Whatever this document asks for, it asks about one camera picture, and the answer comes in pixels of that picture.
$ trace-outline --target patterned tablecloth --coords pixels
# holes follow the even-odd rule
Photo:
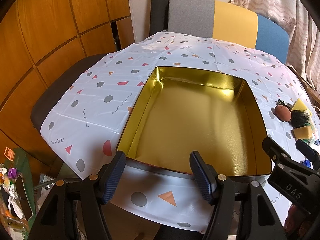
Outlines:
[[[41,135],[82,179],[109,163],[139,92],[156,66],[192,67],[245,79],[259,105],[268,136],[296,161],[292,127],[272,112],[275,101],[293,104],[300,98],[319,118],[296,78],[274,56],[230,42],[161,32],[126,49],[110,53],[81,74],[51,110]],[[282,223],[289,201],[264,185]],[[112,203],[138,216],[187,230],[204,231],[212,207],[195,181],[126,167]],[[235,220],[239,206],[235,207]]]

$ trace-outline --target brown egg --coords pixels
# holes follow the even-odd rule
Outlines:
[[[291,119],[290,110],[285,106],[276,106],[275,107],[276,116],[284,122],[289,122]]]

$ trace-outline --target screw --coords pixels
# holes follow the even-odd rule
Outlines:
[[[60,180],[58,180],[58,181],[56,182],[56,185],[57,185],[58,187],[62,186],[63,184],[64,184],[64,181],[63,181],[62,179],[60,179]]]
[[[219,175],[218,175],[218,179],[219,179],[219,180],[222,180],[222,181],[225,181],[225,180],[227,179],[227,176],[224,175],[224,174],[219,174]]]
[[[89,179],[90,179],[90,180],[96,180],[98,177],[99,177],[98,174],[91,174],[91,175],[89,176]]]
[[[254,187],[259,187],[260,183],[257,182],[256,180],[251,181],[251,185]]]

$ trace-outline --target curtain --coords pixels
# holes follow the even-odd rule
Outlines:
[[[320,93],[320,33],[300,0],[231,0],[269,18],[290,37],[286,65]]]

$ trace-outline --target gray cushion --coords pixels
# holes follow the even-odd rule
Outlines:
[[[170,0],[168,31],[212,37],[214,0]]]

